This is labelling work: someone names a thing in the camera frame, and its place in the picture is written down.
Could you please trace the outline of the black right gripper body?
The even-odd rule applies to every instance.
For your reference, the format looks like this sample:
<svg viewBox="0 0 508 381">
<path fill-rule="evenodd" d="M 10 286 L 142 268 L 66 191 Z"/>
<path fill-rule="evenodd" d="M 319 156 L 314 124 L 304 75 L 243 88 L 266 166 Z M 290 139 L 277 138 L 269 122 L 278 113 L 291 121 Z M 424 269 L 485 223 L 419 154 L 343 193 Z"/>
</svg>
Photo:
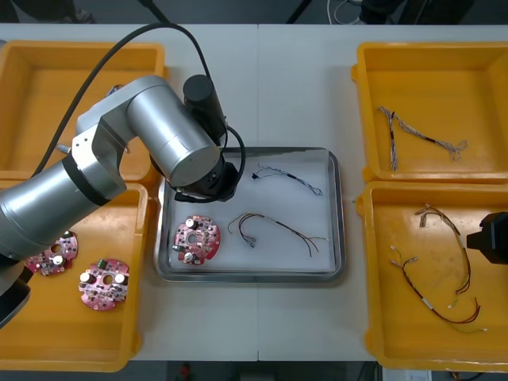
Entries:
<svg viewBox="0 0 508 381">
<path fill-rule="evenodd" d="M 488 214 L 481 226 L 482 254 L 493 264 L 507 264 L 507 212 Z"/>
</svg>

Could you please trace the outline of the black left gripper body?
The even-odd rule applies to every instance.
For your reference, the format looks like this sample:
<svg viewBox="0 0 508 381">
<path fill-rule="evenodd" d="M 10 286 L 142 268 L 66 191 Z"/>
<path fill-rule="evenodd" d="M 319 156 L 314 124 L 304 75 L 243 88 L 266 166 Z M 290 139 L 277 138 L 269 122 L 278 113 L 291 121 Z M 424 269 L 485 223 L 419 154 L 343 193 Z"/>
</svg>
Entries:
<svg viewBox="0 0 508 381">
<path fill-rule="evenodd" d="M 233 164 L 218 161 L 199 181 L 177 188 L 174 200 L 187 203 L 225 202 L 234 194 L 238 175 L 239 172 Z"/>
</svg>

